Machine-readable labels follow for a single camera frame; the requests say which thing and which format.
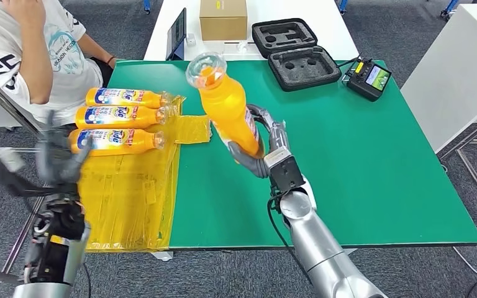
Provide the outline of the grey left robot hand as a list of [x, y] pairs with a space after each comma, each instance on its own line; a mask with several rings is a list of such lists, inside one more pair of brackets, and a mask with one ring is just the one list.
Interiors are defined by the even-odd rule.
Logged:
[[93, 147], [93, 138], [88, 137], [84, 148], [72, 153], [65, 131], [54, 125], [54, 117], [55, 111], [50, 110], [45, 130], [37, 143], [37, 172], [39, 178], [49, 185], [76, 184], [81, 176], [81, 167]]

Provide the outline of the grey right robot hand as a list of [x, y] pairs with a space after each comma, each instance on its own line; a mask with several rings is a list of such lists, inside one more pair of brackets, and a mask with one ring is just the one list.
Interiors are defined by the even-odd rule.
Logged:
[[251, 171], [258, 178], [268, 178], [270, 170], [291, 157], [285, 124], [275, 121], [264, 108], [247, 104], [254, 121], [261, 123], [268, 131], [268, 153], [262, 157], [253, 157], [246, 153], [236, 142], [229, 142], [229, 151], [235, 161]]

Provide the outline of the person's right hand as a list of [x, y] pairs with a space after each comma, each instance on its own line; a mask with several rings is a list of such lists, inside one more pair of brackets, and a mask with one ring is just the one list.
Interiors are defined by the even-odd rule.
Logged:
[[45, 25], [45, 6], [39, 0], [3, 0], [3, 6], [21, 28], [42, 30]]

